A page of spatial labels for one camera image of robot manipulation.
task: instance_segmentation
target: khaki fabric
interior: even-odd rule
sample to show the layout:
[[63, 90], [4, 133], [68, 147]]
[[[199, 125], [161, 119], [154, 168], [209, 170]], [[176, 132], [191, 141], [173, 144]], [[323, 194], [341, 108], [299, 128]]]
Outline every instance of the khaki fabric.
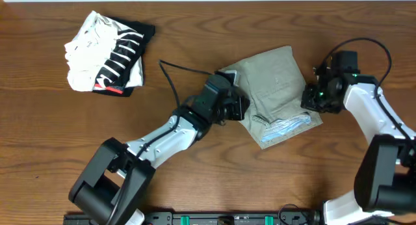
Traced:
[[[293, 58], [291, 46], [260, 53], [222, 70], [240, 73], [238, 85], [250, 98], [250, 107], [240, 122], [262, 149], [322, 123], [318, 113], [300, 107], [305, 80]], [[261, 141], [265, 131], [276, 120], [287, 120], [305, 113], [310, 115], [309, 124], [302, 124], [280, 137]]]

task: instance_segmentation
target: wood grain surface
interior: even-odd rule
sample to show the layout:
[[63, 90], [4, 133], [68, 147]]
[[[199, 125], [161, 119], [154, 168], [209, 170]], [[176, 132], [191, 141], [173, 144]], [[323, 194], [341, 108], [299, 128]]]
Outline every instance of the wood grain surface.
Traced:
[[[157, 59], [213, 72], [245, 57], [290, 45], [306, 81], [312, 66], [343, 40], [381, 40], [393, 56], [383, 88], [416, 129], [416, 3], [13, 3], [0, 19], [0, 224], [62, 224], [79, 211], [68, 192], [107, 138], [140, 138], [175, 108]], [[156, 25], [146, 49], [146, 85], [130, 98], [71, 90], [64, 44], [95, 10]], [[367, 42], [362, 73], [380, 78], [383, 51]], [[168, 69], [181, 99], [204, 75]], [[189, 150], [158, 168], [141, 205], [176, 211], [272, 211], [287, 203], [318, 207], [352, 189], [367, 149], [348, 112], [266, 150], [237, 122], [214, 126]], [[398, 217], [401, 220], [415, 216]]]

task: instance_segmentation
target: wire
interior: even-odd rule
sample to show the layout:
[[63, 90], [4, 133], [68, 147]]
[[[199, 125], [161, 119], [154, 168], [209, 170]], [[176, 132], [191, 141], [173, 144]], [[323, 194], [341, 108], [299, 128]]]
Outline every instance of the wire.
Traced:
[[126, 185], [128, 185], [128, 183], [126, 182], [130, 182], [130, 178], [131, 178], [131, 171], [133, 170], [133, 167], [131, 167], [129, 169], [129, 171], [126, 174], [125, 180], [122, 184], [122, 187], [120, 188], [120, 193], [117, 197], [116, 203], [114, 204], [114, 208], [111, 211], [111, 214], [109, 216], [109, 219], [107, 219], [107, 222], [105, 223], [105, 225], [109, 225], [113, 216], [116, 214], [117, 210], [118, 210], [118, 205], [120, 204], [120, 202], [122, 201], [122, 198], [124, 197], [124, 193], [125, 193], [125, 189], [126, 189]]
[[[172, 63], [169, 63], [169, 62], [165, 62], [165, 61], [160, 60], [160, 59], [158, 61], [158, 64], [161, 67], [161, 70], [162, 70], [164, 76], [167, 78], [167, 80], [169, 82], [169, 85], [170, 85], [170, 88], [172, 89], [172, 92], [174, 93], [176, 107], [177, 107], [177, 118], [176, 118], [175, 124], [170, 129], [168, 129], [164, 133], [161, 133], [160, 135], [156, 136], [155, 138], [153, 138], [153, 139], [147, 141], [145, 144], [143, 144], [143, 146], [141, 147], [141, 149], [139, 150], [139, 152], [136, 154], [136, 158], [139, 158], [143, 154], [143, 152], [147, 151], [148, 150], [148, 147], [151, 144], [153, 144], [156, 140], [159, 140], [160, 138], [162, 138], [165, 135], [169, 134], [171, 131], [175, 130], [177, 128], [177, 126], [179, 125], [179, 119], [181, 118], [181, 113], [180, 113], [180, 109], [179, 109], [180, 108], [179, 96], [177, 95], [177, 92], [176, 92], [174, 83], [172, 82], [172, 80], [171, 80], [170, 76], [168, 75], [168, 73], [166, 72], [166, 70], [163, 68], [163, 65], [162, 64], [166, 64], [166, 65], [173, 66], [175, 68], [179, 68], [179, 69], [186, 70], [186, 71], [190, 71], [190, 72], [196, 72], [196, 73], [202, 73], [202, 74], [212, 75], [209, 72], [204, 72], [204, 71], [199, 71], [199, 70], [195, 70], [195, 69], [186, 68], [186, 67], [183, 67], [183, 66], [178, 66], [178, 65], [175, 65], [175, 64], [172, 64]], [[195, 98], [195, 96], [189, 96], [184, 101], [184, 104], [186, 104], [192, 98]], [[113, 207], [113, 209], [111, 211], [111, 214], [110, 214], [109, 218], [107, 219], [106, 225], [109, 225], [110, 224], [113, 216], [117, 212], [118, 205], [123, 200], [124, 192], [125, 192], [125, 189], [127, 187], [126, 185], [129, 184], [130, 179], [131, 179], [131, 171], [132, 171], [132, 169], [130, 169], [130, 171], [128, 171], [127, 174], [126, 174], [125, 180], [124, 180], [124, 182], [122, 184], [122, 187], [120, 188], [119, 196], [118, 196], [118, 198], [116, 200], [116, 203], [114, 204], [114, 207]]]
[[[285, 207], [288, 207], [288, 206], [293, 206], [293, 207], [296, 207], [296, 208], [300, 209], [300, 208], [299, 208], [297, 205], [295, 205], [295, 204], [286, 204], [286, 205], [284, 205], [282, 208], [280, 208], [280, 209], [279, 209], [279, 211], [278, 211], [278, 219], [279, 219], [279, 220], [280, 220], [280, 222], [281, 222], [281, 223], [283, 223], [284, 225], [290, 225], [290, 224], [288, 224], [287, 222], [285, 222], [285, 221], [281, 218], [281, 211], [282, 211], [283, 209], [285, 209]], [[302, 214], [302, 216], [303, 216], [303, 217], [305, 217], [306, 222], [304, 222], [303, 224], [299, 224], [299, 225], [305, 225], [305, 224], [307, 224], [307, 223], [309, 222], [309, 217], [308, 217], [307, 215], [305, 215], [303, 211], [301, 211], [300, 213]]]
[[373, 42], [373, 43], [375, 43], [375, 44], [377, 44], [378, 46], [380, 46], [383, 50], [384, 50], [384, 52], [385, 52], [385, 54], [386, 54], [386, 56], [387, 56], [387, 59], [388, 59], [388, 62], [389, 62], [389, 64], [388, 64], [388, 66], [387, 66], [387, 70], [386, 70], [386, 72], [384, 73], [384, 75], [383, 75], [383, 77], [382, 77], [382, 79], [380, 80], [380, 82], [378, 82], [378, 84], [376, 85], [376, 87], [374, 88], [374, 98], [376, 99], [376, 101], [377, 101], [377, 103], [378, 103], [378, 105], [382, 108], [382, 110], [383, 110], [383, 112], [385, 113], [385, 115], [390, 119], [390, 121], [394, 124], [394, 126], [400, 131], [400, 133], [404, 136], [404, 138], [406, 139], [406, 141], [408, 142], [408, 144], [409, 144], [409, 146], [411, 147], [411, 148], [413, 148], [413, 150], [415, 150], [415, 152], [416, 152], [416, 147], [413, 145], [413, 142], [411, 141], [411, 139], [410, 139], [410, 137], [409, 137], [409, 135], [402, 129], [402, 124], [399, 124], [394, 118], [393, 118], [393, 116], [390, 114], [390, 112], [385, 108], [385, 106], [384, 106], [384, 104], [382, 103], [382, 101], [380, 100], [380, 95], [379, 95], [379, 93], [378, 93], [378, 88], [382, 85], [382, 83], [383, 83], [383, 81], [384, 81], [384, 79], [389, 75], [389, 73], [390, 73], [390, 71], [391, 71], [391, 66], [392, 66], [392, 64], [393, 64], [393, 62], [392, 62], [392, 60], [391, 60], [391, 54], [390, 54], [390, 52], [389, 52], [389, 50], [387, 49], [387, 47], [385, 46], [385, 45], [383, 45], [381, 42], [379, 42], [379, 41], [377, 41], [377, 40], [375, 40], [375, 39], [372, 39], [372, 38], [367, 38], [367, 37], [359, 37], [359, 38], [353, 38], [353, 39], [349, 39], [349, 40], [346, 40], [346, 41], [344, 41], [344, 42], [342, 42], [342, 43], [340, 43], [338, 46], [335, 46], [327, 55], [326, 55], [326, 57], [324, 58], [324, 60], [322, 61], [322, 63], [321, 63], [321, 65], [320, 66], [323, 66], [325, 63], [326, 63], [326, 61], [327, 61], [327, 59], [332, 55], [332, 53], [333, 52], [335, 52], [337, 49], [339, 49], [341, 46], [343, 46], [343, 45], [345, 45], [345, 44], [347, 44], [347, 43], [350, 43], [350, 42], [355, 42], [355, 41], [360, 41], [360, 40], [366, 40], [366, 41], [370, 41], [370, 42]]
[[169, 66], [173, 66], [174, 68], [179, 68], [179, 69], [182, 69], [182, 70], [187, 70], [187, 71], [189, 71], [189, 72], [195, 72], [195, 73], [202, 73], [202, 74], [205, 74], [205, 75], [212, 75], [212, 73], [209, 73], [209, 72], [205, 72], [205, 71], [201, 71], [201, 70], [195, 70], [195, 69], [190, 69], [190, 68], [186, 68], [186, 67], [183, 67], [183, 66], [178, 66], [178, 65], [175, 65], [175, 64], [172, 64], [172, 63], [169, 63], [169, 62], [166, 62], [166, 61], [163, 61], [163, 60], [160, 60], [159, 59], [159, 63], [165, 63], [166, 65], [169, 65]]

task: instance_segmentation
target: folded shirt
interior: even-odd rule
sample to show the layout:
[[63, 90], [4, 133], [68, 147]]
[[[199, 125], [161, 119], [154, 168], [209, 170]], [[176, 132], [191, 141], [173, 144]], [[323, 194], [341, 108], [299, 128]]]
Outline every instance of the folded shirt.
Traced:
[[129, 96], [143, 85], [142, 54], [155, 27], [108, 18], [92, 11], [65, 45], [68, 82], [80, 92]]

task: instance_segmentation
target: black stripe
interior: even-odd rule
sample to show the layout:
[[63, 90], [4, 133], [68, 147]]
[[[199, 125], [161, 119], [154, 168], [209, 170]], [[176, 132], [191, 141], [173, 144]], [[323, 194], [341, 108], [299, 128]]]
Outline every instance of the black stripe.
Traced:
[[110, 59], [123, 64], [123, 66], [125, 66], [125, 67], [127, 67], [130, 63], [130, 61], [128, 61], [127, 59], [125, 59], [125, 58], [123, 58], [123, 57], [121, 57], [121, 56], [119, 56], [119, 55], [117, 55], [113, 52], [111, 52], [111, 54], [110, 54]]
[[119, 75], [123, 74], [124, 68], [122, 68], [119, 64], [117, 64], [117, 63], [115, 63], [111, 60], [106, 60], [104, 62], [104, 65], [107, 65], [109, 68], [115, 70]]
[[[124, 34], [124, 33], [138, 33], [138, 32], [136, 32], [136, 31], [134, 31], [134, 30], [124, 30], [124, 31], [119, 31], [119, 32], [117, 32], [117, 34], [118, 34], [119, 36], [121, 36], [121, 35], [122, 35], [122, 34]], [[124, 36], [123, 38], [128, 37], [128, 36], [134, 36], [135, 38], [138, 38], [138, 40], [143, 39], [143, 37], [138, 36], [138, 35], [136, 35], [136, 34], [127, 34], [127, 35], [126, 35], [126, 36]]]
[[116, 47], [114, 48], [113, 51], [118, 53], [118, 54], [125, 55], [125, 56], [129, 57], [130, 59], [132, 59], [135, 56], [135, 54], [132, 51], [130, 51], [128, 49], [125, 49], [125, 48], [122, 48], [122, 47], [118, 46], [118, 44], [116, 44]]
[[134, 51], [138, 51], [139, 47], [137, 44], [129, 41], [129, 40], [117, 40], [116, 44], [119, 46], [125, 46], [125, 47], [129, 47], [130, 49], [134, 50]]
[[128, 34], [128, 35], [125, 35], [125, 36], [123, 36], [123, 37], [121, 37], [120, 39], [124, 39], [124, 40], [134, 40], [135, 42], [137, 42], [137, 43], [141, 43], [141, 41], [142, 41], [142, 38], [141, 37], [139, 37], [139, 36], [137, 36], [137, 35], [135, 35], [135, 34]]

